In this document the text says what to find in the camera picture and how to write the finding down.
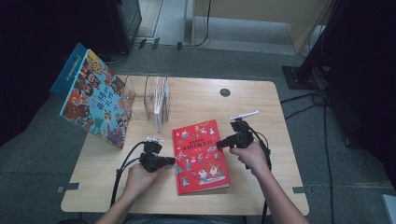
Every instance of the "floor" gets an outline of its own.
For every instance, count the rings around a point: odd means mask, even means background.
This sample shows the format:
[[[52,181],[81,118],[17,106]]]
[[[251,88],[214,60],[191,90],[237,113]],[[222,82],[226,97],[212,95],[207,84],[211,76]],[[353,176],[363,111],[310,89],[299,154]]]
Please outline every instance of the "floor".
[[[191,45],[191,0],[139,0],[142,23],[136,41],[147,39],[153,42],[160,38],[160,44]],[[206,18],[196,19],[195,44],[204,41]],[[307,55],[318,40],[318,27],[308,41],[301,55]],[[240,21],[209,18],[208,38],[201,46],[208,49],[230,49],[258,51],[277,54],[297,54],[291,44],[284,23],[266,21]]]

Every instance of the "black equipment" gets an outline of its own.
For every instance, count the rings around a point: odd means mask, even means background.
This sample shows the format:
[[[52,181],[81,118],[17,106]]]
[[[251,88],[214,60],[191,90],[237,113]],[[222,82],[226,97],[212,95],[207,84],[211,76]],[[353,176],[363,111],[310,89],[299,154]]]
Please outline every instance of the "black equipment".
[[[160,157],[157,154],[160,153],[161,149],[163,148],[158,142],[163,142],[162,139],[157,139],[154,137],[148,137],[148,141],[146,142],[139,142],[136,144],[131,151],[128,153],[126,156],[124,162],[122,163],[120,169],[117,169],[116,173],[116,180],[114,182],[114,188],[113,188],[113,195],[111,197],[111,204],[112,206],[114,202],[116,201],[116,195],[117,195],[117,188],[119,187],[120,179],[122,172],[125,170],[125,168],[132,164],[134,161],[139,160],[140,163],[143,165],[146,171],[149,173],[155,172],[158,169],[163,168],[164,166],[167,165],[173,165],[175,164],[176,159],[173,157]],[[140,145],[145,145],[143,148],[142,154],[140,154],[140,158],[135,158],[131,161],[128,161],[129,157],[131,154],[134,152],[134,150],[139,147]]]
[[[173,157],[160,157],[156,155],[160,153],[161,148],[163,147],[157,142],[147,142],[143,149],[144,152],[140,154],[140,163],[142,163],[145,170],[150,173],[163,168],[164,166],[175,164],[176,160]]]
[[[271,150],[268,148],[268,142],[265,145],[264,142],[260,139],[259,135],[248,125],[248,123],[244,120],[243,118],[247,118],[250,116],[253,116],[255,114],[258,114],[259,111],[255,111],[252,113],[248,113],[245,115],[239,115],[236,118],[231,118],[234,120],[234,122],[230,122],[231,126],[233,127],[233,131],[236,132],[233,135],[230,135],[226,137],[225,139],[218,141],[216,143],[217,147],[239,147],[239,148],[247,148],[251,142],[253,142],[254,137],[253,134],[256,136],[258,139],[262,150],[264,151],[265,154],[265,159],[267,159],[268,167],[271,169],[272,168],[272,163],[270,160],[270,154]]]

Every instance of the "colorful book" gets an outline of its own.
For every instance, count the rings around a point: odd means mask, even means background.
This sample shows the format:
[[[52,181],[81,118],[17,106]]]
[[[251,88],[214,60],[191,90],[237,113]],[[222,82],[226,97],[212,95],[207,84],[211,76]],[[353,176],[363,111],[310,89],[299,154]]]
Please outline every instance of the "colorful book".
[[[51,92],[65,96],[62,117],[122,148],[134,99],[130,82],[78,43]]]
[[[227,188],[230,175],[215,119],[172,131],[177,174],[177,193]]]

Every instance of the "right hand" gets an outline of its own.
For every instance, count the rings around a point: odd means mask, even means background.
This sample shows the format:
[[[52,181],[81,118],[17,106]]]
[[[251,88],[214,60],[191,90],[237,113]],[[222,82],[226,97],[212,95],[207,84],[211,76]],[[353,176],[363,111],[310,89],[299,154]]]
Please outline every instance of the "right hand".
[[[250,143],[247,148],[230,148],[230,153],[238,156],[238,160],[250,167],[254,175],[262,168],[269,169],[264,151],[257,141]]]

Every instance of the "gray carpet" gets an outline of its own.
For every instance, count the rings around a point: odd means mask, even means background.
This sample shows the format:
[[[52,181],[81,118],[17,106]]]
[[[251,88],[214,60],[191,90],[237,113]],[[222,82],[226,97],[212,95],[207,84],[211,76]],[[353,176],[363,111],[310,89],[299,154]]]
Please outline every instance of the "gray carpet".
[[[147,45],[133,48],[110,67],[117,73],[273,81],[284,100],[311,92],[289,90],[282,74],[282,65],[298,66],[303,61],[301,56],[198,48],[177,51],[166,46],[151,50]],[[68,183],[86,133],[58,116],[62,103],[50,97],[27,130],[0,147],[0,223],[57,223],[78,217],[61,210],[63,195],[56,189]],[[311,99],[304,98],[282,108],[286,117],[310,105]],[[323,107],[292,117],[287,125],[307,192],[307,217],[312,223],[331,223]],[[388,223],[381,194],[396,192],[382,164],[364,149],[345,147],[343,130],[330,107],[327,127],[335,223]],[[89,223],[99,216],[83,214]],[[248,217],[248,222],[259,223],[260,218]]]

